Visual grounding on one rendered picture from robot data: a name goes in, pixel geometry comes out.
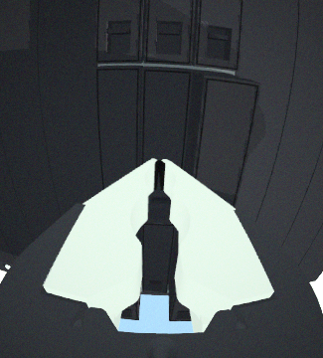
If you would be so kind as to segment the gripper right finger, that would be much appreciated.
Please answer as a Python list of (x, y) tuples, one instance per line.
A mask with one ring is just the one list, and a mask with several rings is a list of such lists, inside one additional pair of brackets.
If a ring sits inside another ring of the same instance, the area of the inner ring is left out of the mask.
[(323, 358), (323, 312), (293, 258), (244, 210), (173, 162), (159, 160), (159, 177), (179, 232), (177, 298), (190, 309), (194, 333), (230, 309), (237, 329), (282, 334)]

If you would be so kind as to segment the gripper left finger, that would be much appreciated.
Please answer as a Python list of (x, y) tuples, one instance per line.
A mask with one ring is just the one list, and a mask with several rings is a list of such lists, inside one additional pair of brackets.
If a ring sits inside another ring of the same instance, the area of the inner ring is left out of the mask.
[(122, 310), (140, 296), (136, 234), (158, 173), (152, 158), (76, 203), (16, 258), (0, 282), (0, 355), (31, 333), (83, 327), (89, 307), (104, 309), (118, 330)]

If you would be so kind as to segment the black server rack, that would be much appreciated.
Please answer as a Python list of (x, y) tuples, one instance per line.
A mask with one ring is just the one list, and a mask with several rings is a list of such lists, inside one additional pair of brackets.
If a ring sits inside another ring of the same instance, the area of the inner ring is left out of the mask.
[[(323, 0), (0, 0), (0, 270), (152, 158), (244, 210), (316, 281)], [(170, 208), (158, 173), (121, 319), (169, 284), (169, 321), (192, 321)]]

